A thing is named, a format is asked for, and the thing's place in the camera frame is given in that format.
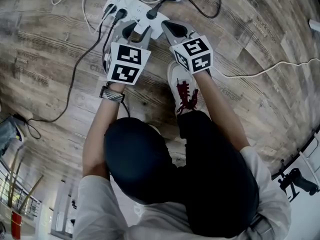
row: white power strip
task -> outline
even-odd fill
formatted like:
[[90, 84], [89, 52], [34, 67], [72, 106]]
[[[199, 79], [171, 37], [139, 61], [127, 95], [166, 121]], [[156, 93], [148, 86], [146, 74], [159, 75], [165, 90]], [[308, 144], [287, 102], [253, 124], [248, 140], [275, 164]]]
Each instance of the white power strip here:
[[105, 11], [107, 6], [110, 4], [116, 5], [116, 11], [110, 14], [112, 17], [115, 17], [120, 9], [125, 9], [128, 13], [125, 18], [121, 19], [121, 21], [128, 22], [132, 20], [139, 20], [138, 24], [134, 28], [134, 31], [138, 34], [142, 34], [147, 27], [150, 26], [152, 28], [151, 38], [154, 40], [158, 39], [163, 33], [161, 23], [169, 20], [168, 17], [164, 16], [160, 12], [157, 13], [155, 19], [148, 19], [147, 12], [152, 8], [139, 0], [108, 0], [103, 11]]

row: black pants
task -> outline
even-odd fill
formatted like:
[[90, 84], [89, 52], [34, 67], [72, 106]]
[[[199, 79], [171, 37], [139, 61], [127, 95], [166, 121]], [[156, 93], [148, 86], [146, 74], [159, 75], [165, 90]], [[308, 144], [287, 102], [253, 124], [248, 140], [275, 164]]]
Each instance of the black pants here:
[[201, 111], [177, 118], [186, 139], [186, 166], [172, 164], [165, 140], [136, 118], [121, 118], [105, 134], [105, 160], [122, 191], [140, 204], [178, 202], [192, 231], [231, 238], [251, 223], [258, 185], [242, 155]]

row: red object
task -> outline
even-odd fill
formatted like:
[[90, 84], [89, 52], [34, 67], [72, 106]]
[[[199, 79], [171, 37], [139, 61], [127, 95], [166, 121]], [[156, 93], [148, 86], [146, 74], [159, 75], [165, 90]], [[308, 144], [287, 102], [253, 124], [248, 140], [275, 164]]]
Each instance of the red object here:
[[20, 240], [21, 238], [21, 221], [22, 217], [13, 211], [11, 215], [11, 235], [13, 239]]

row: watch strap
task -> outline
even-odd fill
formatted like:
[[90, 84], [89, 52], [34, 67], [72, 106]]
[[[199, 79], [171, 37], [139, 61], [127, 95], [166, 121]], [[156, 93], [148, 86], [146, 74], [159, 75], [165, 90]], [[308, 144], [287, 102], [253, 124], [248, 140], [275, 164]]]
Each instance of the watch strap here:
[[104, 98], [117, 103], [122, 103], [125, 99], [125, 95], [123, 93], [118, 93], [116, 91], [110, 90], [106, 86], [103, 86], [100, 92], [100, 98]]

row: wooden floor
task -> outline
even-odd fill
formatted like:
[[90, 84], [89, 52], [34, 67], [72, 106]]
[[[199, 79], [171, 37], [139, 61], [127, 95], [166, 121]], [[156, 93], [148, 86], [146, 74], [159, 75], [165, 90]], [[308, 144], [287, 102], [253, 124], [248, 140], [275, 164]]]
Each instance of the wooden floor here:
[[[4, 113], [53, 119], [64, 109], [74, 64], [97, 39], [88, 32], [81, 1], [64, 0], [54, 6], [51, 0], [0, 0], [0, 100]], [[218, 0], [194, 1], [207, 14], [217, 9]], [[105, 2], [86, 0], [86, 13], [94, 27]], [[164, 3], [160, 11], [206, 35], [215, 51], [214, 66], [228, 75], [258, 73], [282, 60], [299, 63], [320, 57], [320, 35], [308, 25], [309, 19], [320, 21], [317, 0], [222, 0], [221, 13], [213, 20], [203, 17], [187, 0]], [[106, 20], [104, 33], [110, 24]], [[181, 165], [184, 141], [179, 138], [166, 79], [173, 56], [163, 36], [152, 40], [149, 49], [148, 64], [137, 84], [126, 88], [125, 102], [133, 117], [159, 128], [175, 163]], [[64, 116], [55, 123], [32, 123], [42, 138], [28, 136], [24, 163], [44, 174], [45, 183], [62, 176], [81, 178], [84, 137], [106, 82], [101, 50], [99, 44], [79, 64]], [[294, 154], [320, 123], [319, 66], [317, 61], [299, 68], [281, 65], [252, 79], [213, 75], [240, 116], [250, 144], [271, 170]], [[198, 107], [206, 110], [202, 97]], [[123, 108], [120, 114], [126, 115]]]

